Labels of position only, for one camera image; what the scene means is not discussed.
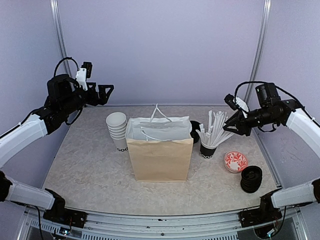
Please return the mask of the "stack of white paper cups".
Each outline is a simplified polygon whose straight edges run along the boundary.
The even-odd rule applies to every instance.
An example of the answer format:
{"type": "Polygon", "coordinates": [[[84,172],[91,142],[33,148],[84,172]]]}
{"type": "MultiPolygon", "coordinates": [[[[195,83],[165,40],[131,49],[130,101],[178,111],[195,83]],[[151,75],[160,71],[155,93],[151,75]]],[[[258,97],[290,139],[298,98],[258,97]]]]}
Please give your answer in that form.
{"type": "Polygon", "coordinates": [[[107,116],[105,122],[116,149],[122,153],[127,152],[127,116],[123,112],[113,112],[107,116]]]}

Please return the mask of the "stack of black cup lids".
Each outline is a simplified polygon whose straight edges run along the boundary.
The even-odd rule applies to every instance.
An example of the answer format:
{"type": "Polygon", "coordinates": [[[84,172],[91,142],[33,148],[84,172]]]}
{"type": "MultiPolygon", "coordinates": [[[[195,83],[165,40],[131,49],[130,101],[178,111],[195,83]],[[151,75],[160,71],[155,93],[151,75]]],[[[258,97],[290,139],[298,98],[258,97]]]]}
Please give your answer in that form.
{"type": "Polygon", "coordinates": [[[240,186],[248,194],[256,192],[262,183],[263,172],[258,166],[252,165],[246,167],[241,172],[240,186]]]}

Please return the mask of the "brown paper bag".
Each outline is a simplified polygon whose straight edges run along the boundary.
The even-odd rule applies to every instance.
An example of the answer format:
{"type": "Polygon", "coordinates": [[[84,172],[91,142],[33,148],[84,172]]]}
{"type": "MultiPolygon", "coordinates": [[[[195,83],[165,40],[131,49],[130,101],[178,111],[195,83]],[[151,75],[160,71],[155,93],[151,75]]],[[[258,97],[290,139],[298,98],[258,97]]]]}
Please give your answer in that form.
{"type": "Polygon", "coordinates": [[[189,116],[130,118],[125,140],[137,182],[185,182],[194,140],[189,116]]]}

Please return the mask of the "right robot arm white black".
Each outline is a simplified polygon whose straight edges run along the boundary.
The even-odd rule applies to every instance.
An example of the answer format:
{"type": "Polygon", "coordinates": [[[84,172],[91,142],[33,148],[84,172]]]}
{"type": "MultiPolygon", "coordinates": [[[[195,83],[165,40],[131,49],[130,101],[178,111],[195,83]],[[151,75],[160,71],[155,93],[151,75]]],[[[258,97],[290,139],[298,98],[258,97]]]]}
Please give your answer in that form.
{"type": "MultiPolygon", "coordinates": [[[[224,124],[223,129],[240,136],[249,136],[253,128],[262,129],[272,125],[275,131],[280,125],[296,133],[316,155],[320,154],[320,125],[309,115],[301,102],[291,93],[290,99],[282,100],[279,91],[283,89],[272,82],[257,81],[255,92],[259,109],[249,110],[237,94],[228,94],[224,101],[235,111],[224,124]]],[[[320,180],[318,178],[300,185],[269,192],[261,197],[265,202],[256,210],[256,218],[266,222],[276,209],[286,206],[305,206],[320,201],[320,180]]]]}

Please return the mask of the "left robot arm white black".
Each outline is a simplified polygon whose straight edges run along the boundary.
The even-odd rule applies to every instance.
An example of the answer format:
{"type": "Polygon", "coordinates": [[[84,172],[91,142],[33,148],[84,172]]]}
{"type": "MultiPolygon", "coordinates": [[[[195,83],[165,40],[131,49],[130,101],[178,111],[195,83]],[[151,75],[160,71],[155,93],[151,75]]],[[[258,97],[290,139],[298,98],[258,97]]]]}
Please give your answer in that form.
{"type": "MultiPolygon", "coordinates": [[[[80,115],[85,106],[96,107],[107,104],[114,90],[112,84],[88,82],[92,63],[77,66],[75,78],[69,74],[54,74],[47,82],[48,96],[42,107],[32,110],[15,127],[0,136],[0,165],[3,167],[21,150],[52,134],[68,121],[73,113],[80,115]]],[[[40,189],[19,182],[4,172],[0,173],[0,200],[49,210],[57,221],[63,223],[70,218],[70,211],[61,203],[64,199],[51,190],[40,189]]]]}

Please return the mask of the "red white patterned bowl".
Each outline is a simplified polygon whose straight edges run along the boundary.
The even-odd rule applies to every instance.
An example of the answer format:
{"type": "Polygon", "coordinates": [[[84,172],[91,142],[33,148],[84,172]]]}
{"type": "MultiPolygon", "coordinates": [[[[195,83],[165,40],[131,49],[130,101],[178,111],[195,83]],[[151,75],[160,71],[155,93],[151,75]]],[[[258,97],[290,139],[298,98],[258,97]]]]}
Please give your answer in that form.
{"type": "Polygon", "coordinates": [[[241,173],[248,165],[247,157],[239,151],[229,151],[224,155],[224,166],[231,173],[241,173]]]}

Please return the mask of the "stack of black cup sleeves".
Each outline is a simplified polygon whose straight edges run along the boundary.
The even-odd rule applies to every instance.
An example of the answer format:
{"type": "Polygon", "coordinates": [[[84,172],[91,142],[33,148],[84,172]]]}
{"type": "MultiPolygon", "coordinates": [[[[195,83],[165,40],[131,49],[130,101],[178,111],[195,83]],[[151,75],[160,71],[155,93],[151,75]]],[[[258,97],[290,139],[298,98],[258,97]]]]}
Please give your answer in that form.
{"type": "Polygon", "coordinates": [[[196,144],[200,139],[200,136],[197,132],[197,130],[200,131],[200,123],[195,120],[191,120],[190,123],[192,126],[192,130],[190,132],[190,135],[193,138],[193,143],[196,144]]]}

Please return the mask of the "black cup holding straws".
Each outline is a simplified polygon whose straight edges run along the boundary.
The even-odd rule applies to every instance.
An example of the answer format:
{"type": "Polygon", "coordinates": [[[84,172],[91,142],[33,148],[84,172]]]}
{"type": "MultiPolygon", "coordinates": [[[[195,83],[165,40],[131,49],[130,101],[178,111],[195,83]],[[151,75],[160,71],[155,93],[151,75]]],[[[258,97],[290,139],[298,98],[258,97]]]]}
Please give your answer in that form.
{"type": "Polygon", "coordinates": [[[217,147],[208,146],[203,142],[200,143],[199,154],[204,159],[211,159],[216,152],[217,147]]]}

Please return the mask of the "left aluminium corner post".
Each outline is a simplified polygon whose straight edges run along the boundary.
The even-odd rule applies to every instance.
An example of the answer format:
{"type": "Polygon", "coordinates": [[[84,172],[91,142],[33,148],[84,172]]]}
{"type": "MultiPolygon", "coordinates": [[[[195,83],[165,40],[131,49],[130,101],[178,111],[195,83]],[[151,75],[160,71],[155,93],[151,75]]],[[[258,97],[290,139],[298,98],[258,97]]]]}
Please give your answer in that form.
{"type": "Polygon", "coordinates": [[[64,41],[63,28],[60,18],[59,4],[57,0],[50,0],[50,8],[53,18],[54,30],[57,37],[58,49],[60,57],[63,59],[68,56],[64,41]]]}

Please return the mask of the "aluminium corner post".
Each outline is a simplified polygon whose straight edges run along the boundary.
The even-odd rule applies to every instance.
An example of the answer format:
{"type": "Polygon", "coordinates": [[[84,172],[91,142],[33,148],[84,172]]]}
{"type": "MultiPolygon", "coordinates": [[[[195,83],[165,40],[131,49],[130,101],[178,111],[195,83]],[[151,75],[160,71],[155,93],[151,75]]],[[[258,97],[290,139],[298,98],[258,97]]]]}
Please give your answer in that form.
{"type": "Polygon", "coordinates": [[[54,30],[57,37],[58,49],[60,57],[63,59],[68,56],[64,41],[63,28],[60,18],[59,4],[57,0],[50,0],[50,8],[53,18],[54,30]]]}
{"type": "Polygon", "coordinates": [[[253,93],[253,88],[254,88],[253,82],[256,81],[256,77],[258,74],[258,70],[259,70],[259,66],[260,66],[260,62],[263,54],[265,37],[268,29],[271,7],[272,7],[272,1],[265,0],[263,5],[263,10],[262,10],[262,18],[260,23],[256,51],[253,59],[253,65],[252,65],[250,77],[249,77],[249,84],[247,85],[247,89],[244,96],[244,101],[246,102],[246,104],[248,104],[250,101],[250,98],[253,93]]]}

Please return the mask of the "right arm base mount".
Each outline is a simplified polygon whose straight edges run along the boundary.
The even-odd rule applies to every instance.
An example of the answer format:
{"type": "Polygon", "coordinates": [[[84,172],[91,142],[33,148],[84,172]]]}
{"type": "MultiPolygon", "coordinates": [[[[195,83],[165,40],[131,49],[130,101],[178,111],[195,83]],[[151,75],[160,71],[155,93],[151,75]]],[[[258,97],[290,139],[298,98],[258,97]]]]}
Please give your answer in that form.
{"type": "Polygon", "coordinates": [[[258,208],[242,210],[238,214],[242,228],[264,224],[282,218],[280,209],[275,208],[271,200],[272,194],[277,191],[276,189],[261,196],[258,208]]]}

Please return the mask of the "right aluminium corner post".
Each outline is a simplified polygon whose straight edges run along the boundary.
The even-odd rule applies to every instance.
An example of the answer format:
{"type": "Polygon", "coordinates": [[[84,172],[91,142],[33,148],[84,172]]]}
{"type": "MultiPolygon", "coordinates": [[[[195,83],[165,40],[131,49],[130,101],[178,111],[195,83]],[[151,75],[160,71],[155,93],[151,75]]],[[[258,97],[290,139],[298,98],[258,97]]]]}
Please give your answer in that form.
{"type": "Polygon", "coordinates": [[[265,0],[263,5],[263,10],[262,10],[262,18],[260,23],[256,51],[253,59],[253,65],[252,65],[250,77],[249,77],[249,84],[247,85],[247,89],[244,96],[244,101],[246,102],[246,104],[248,104],[250,101],[250,98],[253,93],[253,88],[254,88],[253,82],[256,81],[256,77],[258,74],[258,70],[259,70],[259,66],[260,66],[260,62],[263,54],[265,37],[268,29],[271,7],[272,7],[272,1],[265,0]]]}

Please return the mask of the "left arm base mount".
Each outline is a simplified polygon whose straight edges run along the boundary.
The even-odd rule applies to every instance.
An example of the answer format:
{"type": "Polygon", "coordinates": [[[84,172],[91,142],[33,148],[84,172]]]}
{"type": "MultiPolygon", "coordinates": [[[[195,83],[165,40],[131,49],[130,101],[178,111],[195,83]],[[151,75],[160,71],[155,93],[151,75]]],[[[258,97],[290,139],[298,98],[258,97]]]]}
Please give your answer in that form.
{"type": "Polygon", "coordinates": [[[83,229],[88,214],[84,211],[66,208],[64,198],[51,189],[46,188],[45,190],[52,194],[54,203],[51,209],[45,210],[43,218],[55,223],[83,229]]]}

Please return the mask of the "aluminium front frame rail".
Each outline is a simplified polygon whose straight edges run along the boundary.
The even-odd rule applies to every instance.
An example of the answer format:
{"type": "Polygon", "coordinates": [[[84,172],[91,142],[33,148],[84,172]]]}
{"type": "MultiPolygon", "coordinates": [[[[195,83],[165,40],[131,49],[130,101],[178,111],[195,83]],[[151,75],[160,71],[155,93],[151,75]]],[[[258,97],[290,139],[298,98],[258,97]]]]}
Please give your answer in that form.
{"type": "Polygon", "coordinates": [[[82,228],[68,227],[45,219],[28,207],[21,219],[16,239],[36,239],[53,235],[66,240],[237,240],[249,231],[264,227],[242,227],[239,210],[182,216],[138,216],[88,211],[82,228]]]}

